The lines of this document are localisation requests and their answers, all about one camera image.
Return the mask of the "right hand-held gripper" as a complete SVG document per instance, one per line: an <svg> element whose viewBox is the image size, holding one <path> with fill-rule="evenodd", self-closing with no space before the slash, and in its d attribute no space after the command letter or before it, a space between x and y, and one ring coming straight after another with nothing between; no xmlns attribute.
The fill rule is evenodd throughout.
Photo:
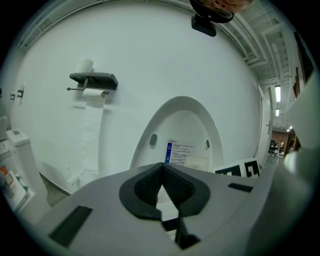
<svg viewBox="0 0 320 256"><path fill-rule="evenodd" d="M248 158L214 168L214 173L243 178L258 178L260 176L260 166L256 158Z"/></svg>

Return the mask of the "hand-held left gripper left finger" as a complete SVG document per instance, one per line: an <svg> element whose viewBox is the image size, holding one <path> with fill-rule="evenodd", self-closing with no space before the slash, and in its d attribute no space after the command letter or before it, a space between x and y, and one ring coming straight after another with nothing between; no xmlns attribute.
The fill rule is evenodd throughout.
<svg viewBox="0 0 320 256"><path fill-rule="evenodd" d="M171 256L181 251L160 219L142 219L121 202L127 180L153 164L94 180L54 206L36 224L51 251L63 256Z"/></svg>

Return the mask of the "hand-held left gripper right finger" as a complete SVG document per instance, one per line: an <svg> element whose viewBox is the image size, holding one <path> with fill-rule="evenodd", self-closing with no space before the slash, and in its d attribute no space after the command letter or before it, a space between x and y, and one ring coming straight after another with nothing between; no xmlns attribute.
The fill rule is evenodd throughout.
<svg viewBox="0 0 320 256"><path fill-rule="evenodd" d="M183 222L189 234L204 240L221 227L237 210L253 189L256 179L229 176L174 165L179 171L202 181L210 191L210 198L200 213L185 217Z"/></svg>

